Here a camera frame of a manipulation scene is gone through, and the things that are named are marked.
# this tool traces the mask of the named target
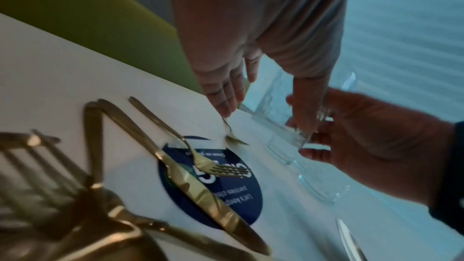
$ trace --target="fork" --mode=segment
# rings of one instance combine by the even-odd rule
[[[240,140],[239,138],[237,138],[233,134],[232,128],[231,128],[231,126],[229,125],[229,123],[227,122],[227,120],[225,118],[222,118],[222,121],[224,121],[224,123],[229,127],[229,132],[226,134],[226,138],[230,139],[233,142],[236,142],[236,143],[239,143],[239,144],[242,144],[242,145],[250,146],[250,144],[247,144],[247,143],[243,142],[242,140]]]
[[[68,203],[46,201],[38,203],[27,199],[27,193],[21,191],[7,177],[0,174],[0,196],[10,204],[10,206],[26,221],[28,221],[37,231],[47,236],[43,241],[44,246],[50,247],[47,252],[47,260],[71,261],[71,260],[94,260],[111,257],[113,260],[126,260],[130,255],[131,260],[147,261],[167,260],[160,250],[157,250],[154,240],[144,231],[126,221],[117,221],[107,216],[104,210],[97,204],[95,192],[85,187],[91,186],[92,177],[88,176],[80,167],[72,162],[57,147],[53,146],[42,134],[37,131],[34,133],[42,140],[43,145],[52,153],[57,161],[63,165],[74,177],[73,180],[63,177],[72,184],[63,185],[62,182],[55,182],[60,191],[63,187],[78,187],[77,195]],[[7,156],[7,160],[12,163],[12,154]],[[14,159],[15,165],[25,164],[18,158]],[[38,176],[29,175],[27,181],[38,182]],[[49,186],[31,186],[37,194],[44,195],[46,192],[53,191]],[[49,208],[58,210],[58,213],[51,214]]]
[[[217,164],[209,158],[198,153],[192,146],[188,143],[186,138],[176,132],[173,128],[171,128],[168,124],[162,121],[159,117],[157,117],[153,112],[151,112],[145,105],[143,105],[139,100],[135,97],[130,97],[129,102],[137,108],[142,114],[144,114],[149,120],[154,122],[157,126],[162,127],[163,129],[167,130],[168,132],[172,133],[174,136],[179,138],[182,142],[185,143],[187,148],[190,150],[193,156],[193,164],[196,168],[205,172],[207,174],[218,175],[218,176],[228,176],[228,177],[242,177],[246,176],[251,170],[249,168],[241,168],[241,167],[232,167],[227,165]]]

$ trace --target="table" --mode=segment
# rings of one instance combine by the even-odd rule
[[[82,167],[86,167],[82,107],[98,98],[118,105],[157,144],[171,137],[133,108],[127,97],[143,101],[182,134],[224,141],[221,118],[203,95],[1,14],[0,57],[0,130],[27,132],[38,128],[57,136],[62,139],[60,148]],[[238,137],[251,144],[230,149],[252,168],[260,183],[264,207],[252,227],[268,242],[276,258],[347,260],[335,226],[338,217],[351,229],[369,260],[443,260],[443,255],[423,243],[395,213],[357,185],[334,206],[319,203],[266,153],[268,130],[241,111],[232,115],[230,124]],[[155,161],[123,130],[105,119],[104,132],[108,185],[121,194],[130,209],[153,213],[147,216],[243,248],[226,233],[180,211],[160,188]],[[2,169],[7,165],[0,161]],[[125,177],[130,174],[140,177]],[[130,189],[154,200],[134,201],[127,192]],[[160,243],[171,260],[205,260],[173,244]]]

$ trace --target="blue sticker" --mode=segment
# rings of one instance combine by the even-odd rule
[[[202,137],[186,136],[187,139],[208,140]],[[193,166],[193,160],[187,148],[172,148],[166,144],[163,148],[169,156],[182,165],[190,174],[201,181],[210,191],[240,215],[248,224],[253,224],[262,211],[261,188],[253,173],[244,177],[223,177],[205,174]],[[196,149],[203,156],[219,164],[248,167],[229,149]],[[222,229],[189,198],[177,189],[168,178],[164,164],[158,164],[159,177],[166,192],[176,205],[200,223],[212,228]]]

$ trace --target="green chair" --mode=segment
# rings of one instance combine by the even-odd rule
[[[135,0],[0,0],[0,13],[202,93],[174,27]]]

